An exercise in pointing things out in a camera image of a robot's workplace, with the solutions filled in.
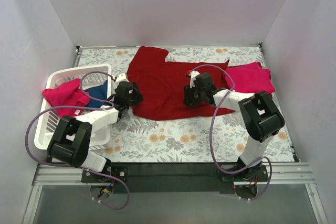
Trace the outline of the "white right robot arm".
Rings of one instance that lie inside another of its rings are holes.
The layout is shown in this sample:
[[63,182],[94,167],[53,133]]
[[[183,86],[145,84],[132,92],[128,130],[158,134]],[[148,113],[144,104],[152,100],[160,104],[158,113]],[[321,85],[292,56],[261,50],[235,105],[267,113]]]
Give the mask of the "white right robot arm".
[[[184,87],[184,104],[199,105],[205,102],[215,108],[209,130],[209,146],[212,159],[217,168],[226,175],[236,175],[248,181],[256,174],[269,142],[284,127],[285,120],[278,107],[266,91],[241,93],[231,89],[216,88],[209,73],[191,71],[186,74],[190,83]],[[225,108],[242,115],[248,140],[237,165],[230,170],[221,168],[213,148],[213,127],[217,112]]]

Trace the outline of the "dark red t shirt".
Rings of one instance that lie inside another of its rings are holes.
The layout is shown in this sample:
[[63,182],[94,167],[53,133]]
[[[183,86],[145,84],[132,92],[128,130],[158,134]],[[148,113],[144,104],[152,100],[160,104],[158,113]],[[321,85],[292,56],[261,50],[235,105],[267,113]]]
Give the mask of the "dark red t shirt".
[[184,87],[190,83],[185,75],[204,63],[166,62],[168,53],[146,46],[137,50],[127,75],[129,81],[138,85],[144,101],[133,106],[133,114],[155,121],[212,116],[215,108],[205,102],[196,106],[183,103]]

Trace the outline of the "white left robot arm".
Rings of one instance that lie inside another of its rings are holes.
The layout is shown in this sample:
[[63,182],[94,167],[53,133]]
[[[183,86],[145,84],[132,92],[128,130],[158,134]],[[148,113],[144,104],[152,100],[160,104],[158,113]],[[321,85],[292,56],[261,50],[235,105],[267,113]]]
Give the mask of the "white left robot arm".
[[106,165],[109,161],[89,150],[92,135],[117,123],[130,107],[143,101],[138,85],[128,81],[120,82],[110,98],[113,107],[103,105],[100,110],[85,115],[63,116],[47,147],[48,156],[71,167],[93,170],[98,181],[108,181],[112,175]]

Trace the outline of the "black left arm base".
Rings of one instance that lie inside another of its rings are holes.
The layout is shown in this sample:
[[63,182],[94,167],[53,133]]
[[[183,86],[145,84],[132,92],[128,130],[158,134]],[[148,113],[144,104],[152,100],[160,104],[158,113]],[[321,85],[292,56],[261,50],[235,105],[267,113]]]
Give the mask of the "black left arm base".
[[[126,183],[128,180],[128,168],[126,166],[108,165],[106,168],[103,169],[102,173],[116,177],[122,180],[124,183]],[[80,181],[86,185],[90,185],[91,195],[99,199],[108,199],[114,194],[126,193],[125,187],[115,179],[97,175],[87,170],[82,171]]]

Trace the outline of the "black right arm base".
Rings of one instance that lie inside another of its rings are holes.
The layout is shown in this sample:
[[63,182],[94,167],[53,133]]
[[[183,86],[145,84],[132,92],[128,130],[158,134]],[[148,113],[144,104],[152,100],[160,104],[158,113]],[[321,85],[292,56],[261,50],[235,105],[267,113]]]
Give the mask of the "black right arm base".
[[251,200],[257,196],[258,183],[269,181],[266,166],[262,162],[240,173],[226,174],[217,169],[216,174],[222,182],[231,183],[234,193],[245,200]]

